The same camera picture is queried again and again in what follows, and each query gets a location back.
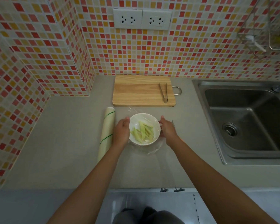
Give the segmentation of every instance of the green stripe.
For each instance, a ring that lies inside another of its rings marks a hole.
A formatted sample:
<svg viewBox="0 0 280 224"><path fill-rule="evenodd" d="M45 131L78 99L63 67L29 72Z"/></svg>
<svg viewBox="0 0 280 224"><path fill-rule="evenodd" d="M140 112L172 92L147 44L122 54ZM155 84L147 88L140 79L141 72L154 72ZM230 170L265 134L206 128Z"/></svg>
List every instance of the green stripe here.
<svg viewBox="0 0 280 224"><path fill-rule="evenodd" d="M110 136L112 136L113 134L110 134L108 137L110 137ZM106 139L106 138L108 138L108 137L105 137L102 141L101 141L101 143ZM101 144L100 143L100 144Z"/></svg>
<svg viewBox="0 0 280 224"><path fill-rule="evenodd" d="M115 111L114 111L114 112L115 112ZM110 115L111 113L113 113L113 112L110 112L108 115ZM108 115L106 115L105 118L106 118ZM104 119L105 119L105 118L104 118Z"/></svg>

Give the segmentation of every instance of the sink drain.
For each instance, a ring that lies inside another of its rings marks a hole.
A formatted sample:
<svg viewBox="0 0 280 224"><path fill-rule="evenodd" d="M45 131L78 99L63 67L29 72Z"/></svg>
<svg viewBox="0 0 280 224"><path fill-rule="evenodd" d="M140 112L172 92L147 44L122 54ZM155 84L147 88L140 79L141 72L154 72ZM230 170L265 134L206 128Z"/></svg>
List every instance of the sink drain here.
<svg viewBox="0 0 280 224"><path fill-rule="evenodd" d="M235 137L238 134L238 129L236 125L232 123L224 123L222 125L222 129L224 130L225 133L227 133L231 137Z"/></svg>

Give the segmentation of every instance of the white bowl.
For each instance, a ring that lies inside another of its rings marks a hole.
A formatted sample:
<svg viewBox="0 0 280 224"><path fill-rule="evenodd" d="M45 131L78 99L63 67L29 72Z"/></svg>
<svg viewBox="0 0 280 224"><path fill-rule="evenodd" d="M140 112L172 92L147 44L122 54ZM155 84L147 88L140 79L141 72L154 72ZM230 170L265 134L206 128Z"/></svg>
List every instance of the white bowl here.
<svg viewBox="0 0 280 224"><path fill-rule="evenodd" d="M140 142L138 142L135 139L134 135L132 135L131 133L130 133L130 140L137 145L150 145L150 144L154 143L159 138L160 133L161 133L161 127L160 127L158 120L155 117L153 117L152 115L147 114L147 113L135 114L132 117L130 117L130 131L132 131L134 129L134 127L136 129L140 129L139 121L153 125L153 133L154 133L153 141L152 142L143 142L143 144L141 144Z"/></svg>

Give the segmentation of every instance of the person's left hand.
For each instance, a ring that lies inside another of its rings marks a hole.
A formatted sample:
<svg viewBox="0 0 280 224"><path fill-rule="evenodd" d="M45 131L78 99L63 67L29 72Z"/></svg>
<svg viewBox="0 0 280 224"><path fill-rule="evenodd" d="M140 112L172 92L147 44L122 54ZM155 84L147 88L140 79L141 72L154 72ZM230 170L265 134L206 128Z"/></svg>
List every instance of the person's left hand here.
<svg viewBox="0 0 280 224"><path fill-rule="evenodd" d="M113 130L114 146L124 148L130 138L130 118L121 119Z"/></svg>

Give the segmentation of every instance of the white outlet plate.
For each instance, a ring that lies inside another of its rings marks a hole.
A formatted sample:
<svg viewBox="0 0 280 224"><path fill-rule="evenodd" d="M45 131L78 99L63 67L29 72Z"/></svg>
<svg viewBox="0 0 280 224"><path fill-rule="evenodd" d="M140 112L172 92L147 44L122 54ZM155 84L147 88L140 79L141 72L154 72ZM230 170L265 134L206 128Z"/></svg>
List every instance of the white outlet plate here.
<svg viewBox="0 0 280 224"><path fill-rule="evenodd" d="M126 29L142 29L142 10L113 9L114 27Z"/></svg>
<svg viewBox="0 0 280 224"><path fill-rule="evenodd" d="M171 11L143 10L142 29L168 30L171 20Z"/></svg>

